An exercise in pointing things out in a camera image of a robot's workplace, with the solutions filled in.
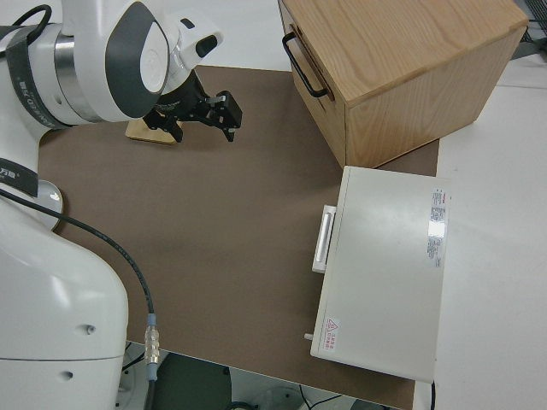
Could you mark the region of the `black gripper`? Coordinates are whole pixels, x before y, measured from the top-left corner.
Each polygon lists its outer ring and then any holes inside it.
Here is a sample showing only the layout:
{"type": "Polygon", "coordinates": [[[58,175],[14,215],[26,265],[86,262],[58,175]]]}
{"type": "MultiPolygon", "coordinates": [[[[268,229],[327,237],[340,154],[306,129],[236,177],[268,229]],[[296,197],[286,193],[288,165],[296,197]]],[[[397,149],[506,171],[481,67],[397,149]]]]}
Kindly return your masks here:
{"type": "Polygon", "coordinates": [[[230,91],[208,97],[194,69],[179,87],[161,95],[153,110],[144,117],[150,129],[145,139],[160,144],[181,143],[183,131],[177,120],[206,120],[208,105],[212,126],[221,129],[227,141],[232,142],[241,127],[242,109],[230,91]]]}

